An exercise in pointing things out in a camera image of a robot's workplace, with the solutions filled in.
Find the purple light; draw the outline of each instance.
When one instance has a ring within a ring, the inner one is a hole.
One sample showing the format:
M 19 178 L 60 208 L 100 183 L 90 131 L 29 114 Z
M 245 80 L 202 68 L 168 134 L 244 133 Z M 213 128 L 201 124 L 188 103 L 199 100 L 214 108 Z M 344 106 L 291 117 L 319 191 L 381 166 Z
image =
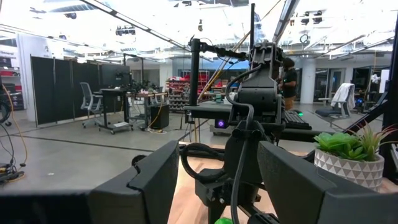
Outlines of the purple light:
M 224 121 L 218 121 L 218 126 L 219 126 L 219 127 L 223 128 L 224 125 L 225 125 L 225 124 L 224 124 Z

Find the desk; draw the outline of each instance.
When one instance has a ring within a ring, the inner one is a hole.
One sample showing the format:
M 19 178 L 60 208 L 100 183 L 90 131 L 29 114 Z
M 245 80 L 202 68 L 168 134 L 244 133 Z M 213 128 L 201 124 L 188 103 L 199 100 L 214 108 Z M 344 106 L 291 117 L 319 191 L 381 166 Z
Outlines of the desk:
M 127 99 L 127 92 L 131 90 L 117 90 L 117 89 L 100 89 L 101 91 L 95 92 L 96 95 L 101 95 L 103 104 L 106 105 L 106 99 L 108 97 L 115 97 L 115 96 L 120 96 L 122 103 L 123 103 L 123 115 L 124 115 L 124 122 L 121 123 L 115 123 L 115 124 L 110 124 L 108 125 L 108 119 L 106 117 L 106 108 L 104 108 L 103 114 L 104 114 L 104 124 L 99 125 L 99 130 L 101 131 L 101 128 L 107 129 L 111 131 L 111 134 L 115 134 L 115 131 L 118 131 L 122 128 L 130 128 L 131 131 L 134 130 L 133 125 L 130 124 L 129 120 L 129 101 Z
M 158 96 L 167 97 L 168 94 L 167 93 L 137 93 L 137 94 L 130 94 L 128 96 L 135 97 L 135 98 L 143 98 L 144 99 L 144 116 L 141 116 L 141 115 L 134 116 L 134 117 L 131 117 L 130 119 L 133 119 L 133 120 L 144 120 L 144 126 L 141 127 L 141 129 L 145 130 L 145 129 L 148 128 L 148 125 L 150 123 L 150 108 L 153 107 L 153 106 L 160 106 L 160 105 L 164 106 L 164 105 L 166 105 L 165 99 L 164 99 L 163 103 L 150 102 L 150 99 L 152 97 L 156 98 Z

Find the standing desk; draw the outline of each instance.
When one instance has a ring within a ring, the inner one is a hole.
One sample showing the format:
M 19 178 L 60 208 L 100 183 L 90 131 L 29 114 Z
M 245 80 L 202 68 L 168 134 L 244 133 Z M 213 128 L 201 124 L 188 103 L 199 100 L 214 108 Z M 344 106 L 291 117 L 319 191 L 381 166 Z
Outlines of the standing desk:
M 115 123 L 115 124 L 109 124 L 108 125 L 108 119 L 106 117 L 106 110 L 104 108 L 103 115 L 104 115 L 104 124 L 99 125 L 99 130 L 101 131 L 101 128 L 107 129 L 111 131 L 111 134 L 115 134 L 115 131 L 119 131 L 120 129 L 124 128 L 130 128 L 131 131 L 134 130 L 133 125 L 130 123 L 129 120 L 129 101 L 127 98 L 127 92 L 130 92 L 132 90 L 128 89 L 110 89 L 110 88 L 104 88 L 100 89 L 99 92 L 95 92 L 96 95 L 101 95 L 103 104 L 106 105 L 106 100 L 111 97 L 115 96 L 120 96 L 122 103 L 123 103 L 123 118 L 124 121 L 120 123 Z

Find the person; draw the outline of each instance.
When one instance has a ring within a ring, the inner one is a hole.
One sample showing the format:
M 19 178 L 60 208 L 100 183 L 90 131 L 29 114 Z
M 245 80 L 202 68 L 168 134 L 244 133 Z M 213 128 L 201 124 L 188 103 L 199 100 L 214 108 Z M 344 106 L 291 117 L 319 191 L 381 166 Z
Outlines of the person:
M 291 110 L 294 99 L 296 98 L 297 73 L 294 69 L 294 61 L 292 59 L 285 58 L 282 63 L 285 75 L 283 80 L 278 84 L 278 87 L 282 90 L 282 95 L 285 99 L 285 110 Z

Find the room divider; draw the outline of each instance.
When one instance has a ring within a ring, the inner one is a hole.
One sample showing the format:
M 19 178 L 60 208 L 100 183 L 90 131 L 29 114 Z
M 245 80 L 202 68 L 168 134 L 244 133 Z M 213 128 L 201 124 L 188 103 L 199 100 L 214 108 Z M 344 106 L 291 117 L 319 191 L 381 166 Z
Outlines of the room divider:
M 36 125 L 56 123 L 68 119 L 86 116 L 80 109 L 83 103 L 83 92 L 80 83 L 87 82 L 92 91 L 115 86 L 117 73 L 129 74 L 129 67 L 78 63 L 72 60 L 31 57 L 36 110 Z M 125 85 L 131 77 L 122 80 Z M 118 99 L 108 101 L 107 112 L 119 111 L 121 102 Z

